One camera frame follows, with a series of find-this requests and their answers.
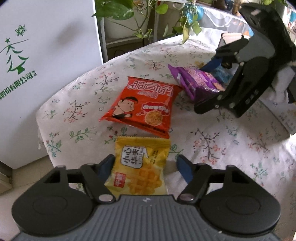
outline snack bag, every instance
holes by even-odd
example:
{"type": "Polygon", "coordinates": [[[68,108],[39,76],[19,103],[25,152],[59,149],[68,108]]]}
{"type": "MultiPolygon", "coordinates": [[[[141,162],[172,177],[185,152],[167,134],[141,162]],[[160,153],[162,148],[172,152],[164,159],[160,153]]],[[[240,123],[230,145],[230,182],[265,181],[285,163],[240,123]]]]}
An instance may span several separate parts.
{"type": "Polygon", "coordinates": [[[197,67],[173,67],[168,64],[168,68],[195,104],[225,90],[210,73],[201,71],[197,67]]]}
{"type": "Polygon", "coordinates": [[[129,77],[127,86],[100,120],[128,124],[169,138],[172,104],[180,91],[177,85],[129,77]]]}
{"type": "Polygon", "coordinates": [[[227,84],[233,77],[232,74],[228,73],[228,71],[223,68],[221,65],[215,68],[211,74],[220,82],[227,84]]]}
{"type": "Polygon", "coordinates": [[[163,167],[170,149],[170,140],[153,137],[118,137],[115,163],[105,186],[120,194],[167,194],[163,167]]]}

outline shelf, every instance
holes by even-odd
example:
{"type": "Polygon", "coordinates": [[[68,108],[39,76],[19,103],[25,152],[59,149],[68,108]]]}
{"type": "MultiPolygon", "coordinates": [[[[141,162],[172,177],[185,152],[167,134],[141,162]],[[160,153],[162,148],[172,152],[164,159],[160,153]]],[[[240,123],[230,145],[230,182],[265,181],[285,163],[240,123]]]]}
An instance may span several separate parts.
{"type": "Polygon", "coordinates": [[[141,42],[142,39],[138,38],[137,36],[130,36],[126,38],[121,39],[106,39],[106,47],[112,48],[116,46],[120,46],[127,43],[135,43],[135,42],[141,42]]]}

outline green christmas tree logo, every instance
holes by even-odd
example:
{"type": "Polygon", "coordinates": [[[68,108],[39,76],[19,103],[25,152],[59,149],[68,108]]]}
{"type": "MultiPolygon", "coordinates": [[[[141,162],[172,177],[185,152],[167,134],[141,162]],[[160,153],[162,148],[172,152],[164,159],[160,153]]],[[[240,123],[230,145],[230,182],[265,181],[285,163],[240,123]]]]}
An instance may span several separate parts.
{"type": "Polygon", "coordinates": [[[25,42],[27,41],[28,39],[26,40],[23,40],[23,41],[20,41],[20,42],[16,42],[16,43],[10,43],[10,38],[6,38],[6,44],[7,46],[5,48],[3,48],[1,51],[0,51],[0,54],[7,48],[7,52],[6,52],[6,55],[9,54],[9,57],[8,57],[8,61],[6,64],[9,64],[10,63],[10,67],[7,71],[8,72],[12,72],[12,71],[16,71],[18,72],[18,74],[22,73],[25,71],[25,68],[23,67],[23,65],[25,64],[26,60],[29,58],[29,57],[22,57],[20,56],[19,54],[22,52],[22,51],[17,51],[14,47],[14,45],[16,44],[19,44],[19,43],[22,43],[22,42],[25,42]],[[12,55],[17,55],[18,58],[22,61],[18,66],[14,67],[15,64],[12,62],[12,55]]]}

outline white tablecloth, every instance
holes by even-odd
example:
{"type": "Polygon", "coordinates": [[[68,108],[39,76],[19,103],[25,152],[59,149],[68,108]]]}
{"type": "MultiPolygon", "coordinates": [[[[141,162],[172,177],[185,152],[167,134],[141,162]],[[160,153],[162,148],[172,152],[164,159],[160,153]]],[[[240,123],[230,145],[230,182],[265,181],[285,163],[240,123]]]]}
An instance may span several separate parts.
{"type": "MultiPolygon", "coordinates": [[[[82,75],[50,98],[36,118],[53,165],[72,169],[99,163],[114,154],[118,136],[152,136],[131,126],[98,119],[127,84],[127,76],[176,84],[167,64],[194,66],[209,61],[215,46],[200,40],[180,45],[181,36],[177,36],[124,54],[82,75]]],[[[176,169],[179,154],[193,163],[205,162],[217,169],[234,164],[281,203],[276,233],[281,238],[294,235],[296,137],[287,139],[285,129],[260,101],[241,118],[221,109],[197,115],[181,92],[173,104],[169,132],[171,148],[165,182],[170,194],[177,196],[186,186],[176,169]]]]}

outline green logo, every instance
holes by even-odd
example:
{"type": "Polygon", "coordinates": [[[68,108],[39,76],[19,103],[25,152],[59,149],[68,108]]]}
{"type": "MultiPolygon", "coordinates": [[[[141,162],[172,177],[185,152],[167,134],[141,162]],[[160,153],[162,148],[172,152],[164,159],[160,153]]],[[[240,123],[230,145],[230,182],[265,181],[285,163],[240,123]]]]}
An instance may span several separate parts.
{"type": "Polygon", "coordinates": [[[25,84],[28,80],[37,76],[36,71],[32,70],[27,73],[25,76],[22,76],[19,80],[16,80],[13,84],[7,86],[4,90],[0,90],[0,100],[2,100],[5,96],[9,95],[12,91],[25,84]]]}
{"type": "MultiPolygon", "coordinates": [[[[24,32],[26,32],[26,31],[27,30],[25,28],[25,25],[19,25],[18,28],[15,30],[17,36],[23,36],[24,32]]],[[[16,45],[19,44],[19,43],[25,42],[27,40],[28,39],[23,40],[23,41],[19,41],[19,42],[15,42],[15,43],[11,43],[10,38],[6,38],[5,42],[6,42],[7,46],[4,47],[0,51],[0,54],[4,50],[7,49],[6,55],[8,57],[8,60],[7,60],[6,64],[10,64],[7,73],[17,70],[17,73],[21,74],[22,72],[25,71],[25,68],[23,67],[23,65],[25,64],[26,60],[29,57],[21,56],[20,53],[22,52],[22,50],[20,51],[19,49],[16,49],[16,45]]]]}

